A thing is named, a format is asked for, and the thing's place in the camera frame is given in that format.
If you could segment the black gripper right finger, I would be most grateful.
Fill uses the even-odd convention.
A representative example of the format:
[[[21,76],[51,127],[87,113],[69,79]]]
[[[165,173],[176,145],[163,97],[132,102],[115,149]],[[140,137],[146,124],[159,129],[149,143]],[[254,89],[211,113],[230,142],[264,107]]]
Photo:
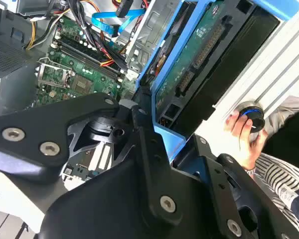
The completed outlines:
[[[224,239],[298,239],[299,232],[263,190],[228,154],[215,157],[207,141],[193,142],[194,165],[203,164],[220,233]]]

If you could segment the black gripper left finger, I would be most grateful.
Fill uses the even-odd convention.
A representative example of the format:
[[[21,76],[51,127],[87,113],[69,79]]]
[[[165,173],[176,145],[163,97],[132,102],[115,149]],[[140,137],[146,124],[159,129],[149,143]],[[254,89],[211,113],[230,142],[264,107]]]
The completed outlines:
[[[126,107],[105,93],[94,93],[0,116],[0,199],[29,225],[41,226],[51,205],[80,187],[60,189],[69,158],[109,141],[114,161],[101,174],[135,163],[145,221],[177,226],[182,212],[173,199],[172,169],[162,137],[153,128],[150,100],[150,94],[139,91]]]

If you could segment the person's hand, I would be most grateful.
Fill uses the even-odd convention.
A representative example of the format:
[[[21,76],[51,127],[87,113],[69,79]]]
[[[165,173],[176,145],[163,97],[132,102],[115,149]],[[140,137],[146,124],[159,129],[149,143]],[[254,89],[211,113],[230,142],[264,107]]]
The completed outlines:
[[[247,171],[254,170],[268,136],[262,129],[256,139],[250,141],[252,125],[252,120],[246,115],[239,116],[239,112],[234,111],[226,119],[224,126],[224,134],[229,144],[228,154]]]

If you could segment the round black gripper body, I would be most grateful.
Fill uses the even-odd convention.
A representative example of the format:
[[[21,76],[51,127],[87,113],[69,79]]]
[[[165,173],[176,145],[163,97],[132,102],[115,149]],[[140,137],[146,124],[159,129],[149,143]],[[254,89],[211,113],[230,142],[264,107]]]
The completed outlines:
[[[124,162],[58,198],[47,211],[40,239],[222,239],[206,185],[172,169],[170,187],[182,212],[177,226],[146,222],[133,162]]]

